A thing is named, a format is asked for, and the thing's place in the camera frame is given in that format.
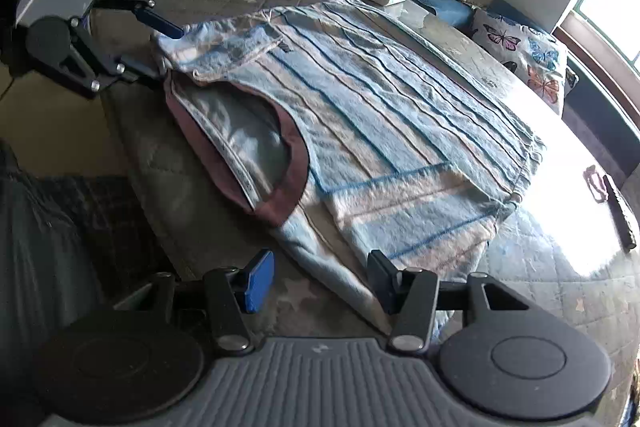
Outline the blue striped knit garment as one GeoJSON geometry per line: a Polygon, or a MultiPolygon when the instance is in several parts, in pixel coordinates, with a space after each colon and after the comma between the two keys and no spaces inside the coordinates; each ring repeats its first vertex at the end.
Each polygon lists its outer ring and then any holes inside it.
{"type": "Polygon", "coordinates": [[[219,191],[382,332],[366,265],[472,272],[544,143],[436,46],[359,0],[279,6],[154,39],[166,103],[219,191]]]}

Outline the black remote control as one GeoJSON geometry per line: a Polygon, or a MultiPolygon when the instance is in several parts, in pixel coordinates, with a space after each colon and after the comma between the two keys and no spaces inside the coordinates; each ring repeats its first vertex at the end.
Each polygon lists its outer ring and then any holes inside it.
{"type": "Polygon", "coordinates": [[[634,231],[632,231],[631,221],[626,215],[626,202],[624,201],[622,193],[620,193],[620,190],[608,174],[603,177],[603,184],[606,194],[608,194],[606,201],[612,213],[618,236],[620,236],[620,243],[623,246],[623,250],[626,251],[626,253],[630,253],[637,247],[637,239],[634,231]]]}

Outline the pink small object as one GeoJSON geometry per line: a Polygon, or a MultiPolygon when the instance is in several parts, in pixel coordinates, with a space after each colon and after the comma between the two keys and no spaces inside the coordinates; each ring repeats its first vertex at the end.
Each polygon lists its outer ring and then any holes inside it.
{"type": "Polygon", "coordinates": [[[584,179],[593,199],[598,203],[608,201],[608,190],[596,165],[591,165],[584,171],[584,179]]]}

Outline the butterfly print pillow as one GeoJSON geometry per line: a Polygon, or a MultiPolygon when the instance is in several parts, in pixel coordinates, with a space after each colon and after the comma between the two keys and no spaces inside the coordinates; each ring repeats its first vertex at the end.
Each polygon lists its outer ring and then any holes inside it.
{"type": "Polygon", "coordinates": [[[472,40],[561,116],[567,90],[566,46],[545,31],[476,9],[472,40]]]}

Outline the blue bench sofa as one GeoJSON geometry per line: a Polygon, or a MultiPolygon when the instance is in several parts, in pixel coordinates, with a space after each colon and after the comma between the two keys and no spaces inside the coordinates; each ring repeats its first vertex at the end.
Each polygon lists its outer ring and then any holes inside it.
{"type": "MultiPolygon", "coordinates": [[[[475,6],[469,2],[412,1],[471,37],[475,6]]],[[[505,16],[510,22],[524,23],[535,30],[542,29],[504,0],[491,0],[488,11],[491,15],[505,16]]],[[[612,176],[618,187],[622,188],[639,165],[639,129],[596,75],[596,66],[588,65],[585,58],[572,52],[567,60],[570,72],[562,119],[612,176]]]]}

